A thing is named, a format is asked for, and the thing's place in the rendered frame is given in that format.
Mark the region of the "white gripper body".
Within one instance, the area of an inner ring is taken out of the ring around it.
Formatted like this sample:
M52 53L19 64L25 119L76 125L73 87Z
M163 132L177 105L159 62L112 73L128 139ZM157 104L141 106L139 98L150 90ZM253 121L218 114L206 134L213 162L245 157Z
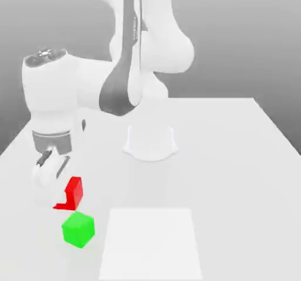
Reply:
M31 175L31 195L37 206L55 206L63 196L68 178L64 170L70 156L51 155L42 166L36 165Z

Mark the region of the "small red cube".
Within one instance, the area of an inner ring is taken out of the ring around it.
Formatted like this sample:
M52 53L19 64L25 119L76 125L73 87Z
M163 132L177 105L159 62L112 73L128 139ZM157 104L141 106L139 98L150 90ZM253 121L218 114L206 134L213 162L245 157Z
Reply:
M83 197L81 177L71 177L66 188L64 189L64 193L66 196L66 202L57 203L52 208L57 210L76 210Z

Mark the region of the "small green cube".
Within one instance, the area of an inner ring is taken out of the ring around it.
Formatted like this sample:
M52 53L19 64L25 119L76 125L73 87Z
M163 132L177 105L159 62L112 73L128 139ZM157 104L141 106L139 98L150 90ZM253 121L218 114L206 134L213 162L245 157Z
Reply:
M75 247L83 248L95 235L95 220L75 211L62 224L63 239Z

